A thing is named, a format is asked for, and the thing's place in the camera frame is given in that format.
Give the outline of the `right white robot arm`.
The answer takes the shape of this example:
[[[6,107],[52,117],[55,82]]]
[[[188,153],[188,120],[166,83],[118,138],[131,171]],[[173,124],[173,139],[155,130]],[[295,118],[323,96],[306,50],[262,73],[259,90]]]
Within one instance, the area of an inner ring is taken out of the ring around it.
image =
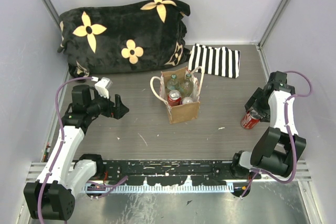
[[[245,178],[252,172],[294,177],[307,142],[295,126],[293,102],[299,94],[288,84],[287,74],[272,72],[265,86],[257,88],[246,102],[242,127],[252,129],[258,122],[269,126],[251,152],[234,154],[230,166],[233,177]]]

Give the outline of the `red Coca-Cola can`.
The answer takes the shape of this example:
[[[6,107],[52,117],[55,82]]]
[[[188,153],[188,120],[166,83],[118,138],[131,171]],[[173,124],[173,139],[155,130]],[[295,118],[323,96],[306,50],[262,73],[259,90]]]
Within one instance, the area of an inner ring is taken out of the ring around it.
[[[245,129],[252,129],[261,119],[256,111],[248,111],[241,120],[241,126]]]

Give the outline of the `red cola can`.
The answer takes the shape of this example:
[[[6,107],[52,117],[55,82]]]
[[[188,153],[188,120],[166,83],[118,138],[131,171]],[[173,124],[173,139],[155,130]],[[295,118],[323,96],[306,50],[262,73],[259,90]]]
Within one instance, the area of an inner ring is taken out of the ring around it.
[[[168,93],[167,101],[170,106],[178,106],[181,104],[181,94],[178,90],[171,90]]]

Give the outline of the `purple Fanta can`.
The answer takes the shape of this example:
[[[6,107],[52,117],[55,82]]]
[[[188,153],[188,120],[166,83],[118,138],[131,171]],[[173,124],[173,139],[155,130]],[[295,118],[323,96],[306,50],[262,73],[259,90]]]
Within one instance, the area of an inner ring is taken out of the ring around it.
[[[182,104],[189,104],[189,103],[193,103],[193,99],[191,97],[184,97],[182,99]]]

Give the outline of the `clear glass soda bottle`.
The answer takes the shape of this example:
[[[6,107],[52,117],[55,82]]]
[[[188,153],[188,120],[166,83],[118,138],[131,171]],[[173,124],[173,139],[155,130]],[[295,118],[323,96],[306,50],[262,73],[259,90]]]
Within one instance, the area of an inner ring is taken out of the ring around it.
[[[170,92],[171,90],[179,90],[179,89],[180,89],[180,82],[177,78],[177,75],[172,74],[167,82],[166,90]]]
[[[180,93],[182,97],[189,97],[194,89],[194,83],[192,81],[192,75],[187,73],[184,81],[180,85]]]

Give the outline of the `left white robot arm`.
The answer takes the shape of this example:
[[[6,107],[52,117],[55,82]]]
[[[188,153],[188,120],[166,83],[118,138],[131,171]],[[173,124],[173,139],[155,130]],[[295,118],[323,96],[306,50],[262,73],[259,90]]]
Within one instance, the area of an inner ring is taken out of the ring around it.
[[[93,87],[80,84],[71,91],[72,102],[60,119],[58,139],[50,158],[36,181],[28,182],[24,188],[30,216],[40,223],[68,221],[85,184],[90,178],[99,180],[105,174],[98,154],[85,154],[73,170],[70,166],[89,125],[96,118],[102,115],[118,120],[129,112],[118,94],[111,101],[108,86],[109,81],[101,79]]]

